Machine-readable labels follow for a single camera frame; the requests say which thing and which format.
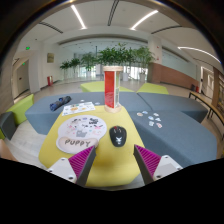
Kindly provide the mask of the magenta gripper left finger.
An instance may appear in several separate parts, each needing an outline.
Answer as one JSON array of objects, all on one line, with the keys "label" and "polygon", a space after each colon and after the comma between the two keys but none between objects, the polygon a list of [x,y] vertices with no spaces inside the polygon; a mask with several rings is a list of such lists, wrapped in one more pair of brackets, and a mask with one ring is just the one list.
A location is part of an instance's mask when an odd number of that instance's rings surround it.
[{"label": "magenta gripper left finger", "polygon": [[96,149],[91,146],[69,159],[60,158],[48,169],[48,172],[84,187],[95,157]]}]

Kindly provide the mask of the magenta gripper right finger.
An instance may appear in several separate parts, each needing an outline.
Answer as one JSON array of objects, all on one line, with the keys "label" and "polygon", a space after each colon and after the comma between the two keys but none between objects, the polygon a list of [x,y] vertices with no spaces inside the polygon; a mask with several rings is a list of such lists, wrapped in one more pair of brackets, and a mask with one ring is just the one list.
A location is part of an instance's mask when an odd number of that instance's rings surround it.
[{"label": "magenta gripper right finger", "polygon": [[182,167],[168,155],[158,154],[134,145],[134,157],[139,166],[144,184],[150,184],[182,169]]}]

